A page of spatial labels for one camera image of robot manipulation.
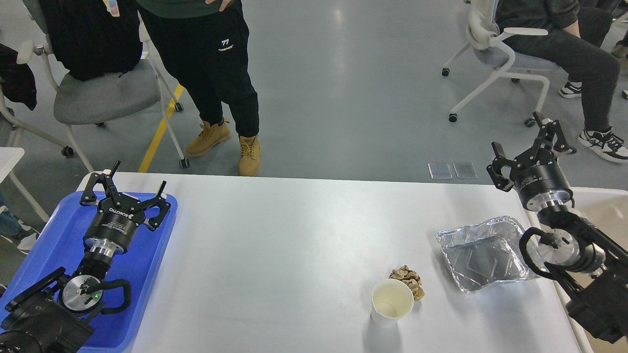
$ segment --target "hand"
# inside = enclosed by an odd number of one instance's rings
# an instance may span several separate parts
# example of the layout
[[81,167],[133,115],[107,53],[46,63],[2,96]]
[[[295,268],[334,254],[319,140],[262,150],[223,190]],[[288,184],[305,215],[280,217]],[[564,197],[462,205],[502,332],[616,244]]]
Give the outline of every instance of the hand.
[[[211,4],[216,0],[205,0],[205,4]],[[220,9],[218,9],[218,11],[223,12],[226,8],[227,5],[229,5],[229,3],[231,3],[232,0],[222,0],[222,4],[220,4]]]

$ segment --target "gray floor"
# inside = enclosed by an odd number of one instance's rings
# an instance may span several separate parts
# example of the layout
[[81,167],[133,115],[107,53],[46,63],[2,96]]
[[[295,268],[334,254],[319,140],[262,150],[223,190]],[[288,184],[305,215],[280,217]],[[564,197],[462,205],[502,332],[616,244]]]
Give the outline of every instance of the gray floor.
[[[491,71],[466,52],[449,77],[441,76],[442,64],[465,43],[460,19],[467,9],[461,0],[244,1],[251,29],[250,74],[260,102],[260,177],[489,184],[490,143],[501,142],[513,157],[536,137],[538,131],[522,122],[531,115],[540,84],[500,79],[460,111],[458,122],[448,122],[448,111]],[[611,29],[603,49],[610,51],[623,33]],[[0,0],[2,43],[19,48],[24,40],[42,38],[20,1]],[[66,71],[54,59],[52,64],[60,81]],[[54,91],[41,60],[34,57],[30,67],[38,83],[37,108],[9,106],[18,118],[67,140],[52,116]],[[566,80],[562,70],[547,76],[551,87],[543,112],[559,119],[575,144],[583,126],[580,100],[557,94]],[[168,81],[176,85],[171,77]],[[611,116],[615,131],[626,137],[628,100],[619,95],[621,89],[628,89],[625,72]],[[181,102],[185,111],[173,115],[172,125],[185,145],[198,134],[200,121],[185,91]],[[121,160],[119,170],[137,171],[159,119],[155,106],[104,128],[75,131],[96,169]],[[31,134],[24,135],[23,147],[26,154],[15,172],[52,213],[87,170],[77,157],[66,159],[60,148]],[[166,135],[149,172],[236,175],[238,157],[239,145],[231,139],[182,170]],[[428,163],[454,162],[473,163],[478,179],[430,178]],[[627,190],[628,166],[585,150],[560,163],[573,186]],[[0,189],[15,214],[43,227],[10,181]],[[203,207],[211,208],[211,200]],[[22,259],[0,242],[0,283],[10,280]]]

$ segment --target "boot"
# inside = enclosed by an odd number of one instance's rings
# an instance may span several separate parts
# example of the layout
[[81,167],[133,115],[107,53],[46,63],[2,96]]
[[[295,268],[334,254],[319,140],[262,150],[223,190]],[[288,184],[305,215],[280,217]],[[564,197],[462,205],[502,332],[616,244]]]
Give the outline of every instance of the boot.
[[204,156],[212,147],[231,138],[231,131],[229,131],[224,120],[222,125],[210,125],[209,122],[203,121],[200,127],[203,130],[185,148],[185,153],[190,157]]
[[237,166],[238,175],[256,177],[259,173],[259,159],[262,148],[257,136],[245,138],[240,136],[240,163]]

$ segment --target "white paper cup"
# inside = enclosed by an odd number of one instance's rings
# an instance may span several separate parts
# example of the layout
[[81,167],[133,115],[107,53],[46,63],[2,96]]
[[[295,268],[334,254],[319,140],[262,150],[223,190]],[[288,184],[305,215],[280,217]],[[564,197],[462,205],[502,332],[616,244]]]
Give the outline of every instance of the white paper cup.
[[390,327],[406,316],[413,305],[410,288],[402,281],[387,278],[373,288],[371,318],[380,327]]

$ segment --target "white table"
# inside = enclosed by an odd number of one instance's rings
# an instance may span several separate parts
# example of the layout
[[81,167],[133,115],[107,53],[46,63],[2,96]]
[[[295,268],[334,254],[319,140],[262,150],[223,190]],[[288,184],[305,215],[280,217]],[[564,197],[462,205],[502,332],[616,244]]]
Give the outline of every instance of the white table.
[[0,182],[13,170],[24,156],[24,149],[20,147],[0,147]]
[[[514,192],[488,185],[114,176],[122,192],[155,192],[162,180],[178,212],[135,353],[580,352],[550,280],[466,295],[448,272],[436,231],[500,215],[527,227]],[[426,297],[396,326],[381,329],[369,317],[371,289],[404,264],[422,277]]]

